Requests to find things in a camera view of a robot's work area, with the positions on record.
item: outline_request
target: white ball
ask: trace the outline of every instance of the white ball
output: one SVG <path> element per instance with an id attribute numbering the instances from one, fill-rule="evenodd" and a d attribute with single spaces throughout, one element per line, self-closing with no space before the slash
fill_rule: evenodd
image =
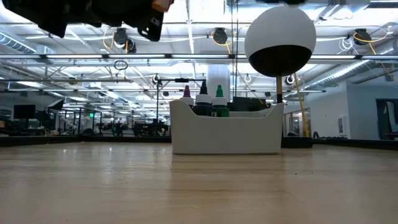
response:
<path id="1" fill-rule="evenodd" d="M 246 57 L 259 73 L 290 75 L 310 59 L 317 42 L 313 21 L 297 7 L 274 7 L 250 25 L 244 41 Z"/>

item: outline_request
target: orange object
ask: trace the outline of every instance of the orange object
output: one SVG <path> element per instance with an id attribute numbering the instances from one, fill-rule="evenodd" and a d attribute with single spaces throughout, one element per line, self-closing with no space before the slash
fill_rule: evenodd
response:
<path id="1" fill-rule="evenodd" d="M 167 12 L 173 0 L 152 0 L 152 8 L 159 12 Z"/>

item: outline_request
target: hanging ball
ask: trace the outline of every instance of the hanging ball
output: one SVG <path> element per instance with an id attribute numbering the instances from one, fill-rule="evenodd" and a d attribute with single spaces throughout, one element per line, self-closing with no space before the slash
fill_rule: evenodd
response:
<path id="1" fill-rule="evenodd" d="M 299 8 L 274 7 L 250 25 L 244 40 L 246 57 L 259 73 L 286 76 L 310 60 L 317 42 L 313 21 Z"/>

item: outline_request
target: white plastic caddy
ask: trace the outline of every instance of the white plastic caddy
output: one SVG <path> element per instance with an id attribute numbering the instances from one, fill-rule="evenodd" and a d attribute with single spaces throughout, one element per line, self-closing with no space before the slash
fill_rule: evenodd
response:
<path id="1" fill-rule="evenodd" d="M 284 104 L 229 118 L 198 116 L 181 100 L 170 102 L 174 154 L 279 154 Z"/>

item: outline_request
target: wooden floor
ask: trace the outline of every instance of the wooden floor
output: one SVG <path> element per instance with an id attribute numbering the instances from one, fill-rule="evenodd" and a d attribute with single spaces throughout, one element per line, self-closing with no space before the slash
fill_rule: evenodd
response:
<path id="1" fill-rule="evenodd" d="M 173 156 L 170 144 L 0 148 L 0 223 L 398 223 L 398 152 Z"/>

